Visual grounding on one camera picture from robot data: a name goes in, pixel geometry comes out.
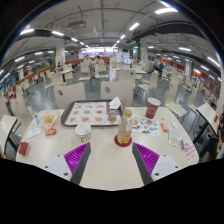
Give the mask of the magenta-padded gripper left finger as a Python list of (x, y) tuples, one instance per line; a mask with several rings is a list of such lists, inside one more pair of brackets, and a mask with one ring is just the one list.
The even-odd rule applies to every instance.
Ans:
[(90, 143), (85, 143), (65, 155), (56, 155), (43, 169), (79, 185), (90, 153)]

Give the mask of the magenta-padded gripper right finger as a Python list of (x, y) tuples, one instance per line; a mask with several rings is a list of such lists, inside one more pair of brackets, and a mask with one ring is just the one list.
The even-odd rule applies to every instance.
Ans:
[(159, 155), (138, 143), (132, 145), (132, 153), (145, 185), (182, 169), (182, 167), (167, 154)]

